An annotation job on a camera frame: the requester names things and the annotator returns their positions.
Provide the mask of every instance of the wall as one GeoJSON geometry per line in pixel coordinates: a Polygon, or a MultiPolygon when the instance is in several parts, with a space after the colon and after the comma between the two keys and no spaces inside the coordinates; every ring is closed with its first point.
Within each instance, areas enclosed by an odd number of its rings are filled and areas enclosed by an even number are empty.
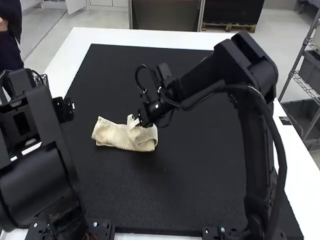
{"type": "Polygon", "coordinates": [[[297,0],[264,0],[265,9],[286,9],[293,10],[297,0]]]}

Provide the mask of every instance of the floor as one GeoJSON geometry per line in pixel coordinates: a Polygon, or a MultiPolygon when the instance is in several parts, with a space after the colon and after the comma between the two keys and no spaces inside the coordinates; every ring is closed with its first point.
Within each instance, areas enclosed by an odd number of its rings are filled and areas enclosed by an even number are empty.
{"type": "MultiPolygon", "coordinates": [[[[291,10],[263,9],[253,38],[274,60],[279,71],[277,95],[280,94],[288,73],[313,21],[314,13],[297,14],[291,10]]],[[[43,73],[73,27],[128,29],[128,14],[112,11],[81,10],[68,15],[60,9],[31,9],[23,16],[21,54],[25,67],[43,73]]],[[[223,32],[210,28],[207,32],[223,32]]],[[[292,81],[284,101],[306,98],[292,81]]],[[[320,152],[312,153],[320,168],[320,152]]]]}

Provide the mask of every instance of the gray bin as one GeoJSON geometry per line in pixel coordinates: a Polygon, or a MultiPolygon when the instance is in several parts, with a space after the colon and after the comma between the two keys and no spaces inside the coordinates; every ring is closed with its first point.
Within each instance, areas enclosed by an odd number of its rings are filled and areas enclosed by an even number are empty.
{"type": "Polygon", "coordinates": [[[304,51],[299,76],[320,93],[320,55],[314,50],[304,51]]]}
{"type": "MultiPolygon", "coordinates": [[[[289,101],[281,104],[300,137],[305,133],[319,109],[312,99],[289,101]]],[[[320,150],[320,120],[318,120],[304,141],[309,152],[320,150]]]]}

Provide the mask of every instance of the wire shelf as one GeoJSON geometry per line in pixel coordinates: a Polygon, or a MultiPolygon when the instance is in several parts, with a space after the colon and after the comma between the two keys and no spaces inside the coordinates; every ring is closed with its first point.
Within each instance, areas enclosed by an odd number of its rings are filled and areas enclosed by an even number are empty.
{"type": "Polygon", "coordinates": [[[320,106],[320,95],[299,76],[299,71],[294,72],[292,79],[320,106]]]}

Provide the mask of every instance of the white table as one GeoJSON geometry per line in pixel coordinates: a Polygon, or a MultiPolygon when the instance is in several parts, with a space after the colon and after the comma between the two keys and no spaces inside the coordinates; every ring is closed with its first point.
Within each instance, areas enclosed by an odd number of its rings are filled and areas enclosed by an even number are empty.
{"type": "MultiPolygon", "coordinates": [[[[213,50],[232,33],[173,32],[75,27],[56,53],[45,73],[48,74],[53,97],[64,97],[91,44],[156,47],[170,49],[213,50]]],[[[283,125],[279,117],[286,116],[276,99],[273,119],[281,135],[286,159],[285,193],[305,240],[318,240],[320,227],[320,171],[292,125],[283,125]]],[[[278,169],[275,151],[275,166],[278,169]]],[[[2,239],[24,239],[27,230],[3,234],[2,239]]],[[[185,236],[119,234],[116,240],[179,240],[197,239],[185,236]]]]}

